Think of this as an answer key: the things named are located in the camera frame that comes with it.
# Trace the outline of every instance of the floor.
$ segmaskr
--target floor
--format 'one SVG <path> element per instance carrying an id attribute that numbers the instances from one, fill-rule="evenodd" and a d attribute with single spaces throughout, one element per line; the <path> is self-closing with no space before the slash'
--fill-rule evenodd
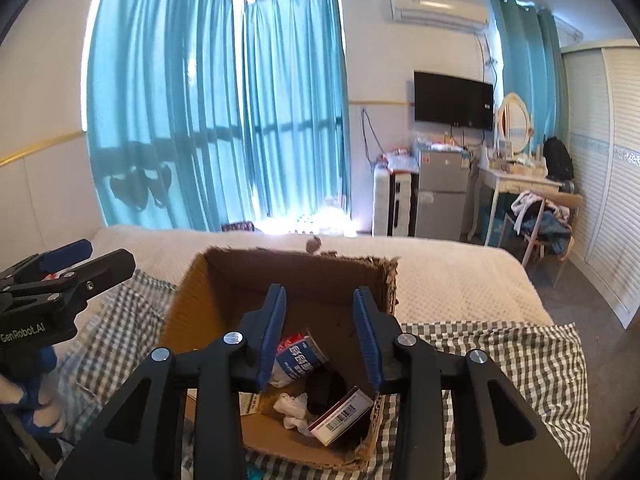
<path id="1" fill-rule="evenodd" d="M 624 330 L 609 305 L 567 263 L 554 290 L 556 261 L 528 269 L 542 303 L 556 324 L 574 322 L 587 361 L 591 454 L 588 480 L 595 480 L 615 456 L 630 412 L 640 406 L 640 328 Z"/>

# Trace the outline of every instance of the black backpack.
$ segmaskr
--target black backpack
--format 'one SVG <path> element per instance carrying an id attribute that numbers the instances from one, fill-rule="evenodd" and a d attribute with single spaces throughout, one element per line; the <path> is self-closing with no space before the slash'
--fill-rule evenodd
<path id="1" fill-rule="evenodd" d="M 557 137 L 547 139 L 542 147 L 542 155 L 546 160 L 549 179 L 562 182 L 574 178 L 574 164 L 562 140 Z"/>

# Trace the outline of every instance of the white cabinet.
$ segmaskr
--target white cabinet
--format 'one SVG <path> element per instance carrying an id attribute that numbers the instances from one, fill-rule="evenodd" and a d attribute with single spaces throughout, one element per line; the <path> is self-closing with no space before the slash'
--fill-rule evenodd
<path id="1" fill-rule="evenodd" d="M 640 48 L 563 59 L 569 151 L 585 197 L 572 261 L 627 327 L 640 300 Z"/>

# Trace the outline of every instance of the air conditioner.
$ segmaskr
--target air conditioner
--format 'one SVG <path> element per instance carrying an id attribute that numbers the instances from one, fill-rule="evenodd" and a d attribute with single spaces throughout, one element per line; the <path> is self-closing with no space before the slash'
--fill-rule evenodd
<path id="1" fill-rule="evenodd" d="M 395 22 L 474 33 L 481 32 L 489 21 L 489 10 L 482 0 L 391 0 L 391 10 Z"/>

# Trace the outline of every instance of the blue glove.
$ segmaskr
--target blue glove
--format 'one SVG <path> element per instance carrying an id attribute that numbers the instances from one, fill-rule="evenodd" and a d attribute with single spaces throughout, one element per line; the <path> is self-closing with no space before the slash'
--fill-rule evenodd
<path id="1" fill-rule="evenodd" d="M 14 381 L 0 374 L 0 406 L 9 408 L 24 429 L 39 438 L 55 438 L 65 429 L 63 403 L 58 395 L 56 353 L 51 346 L 39 351 L 38 374 Z"/>

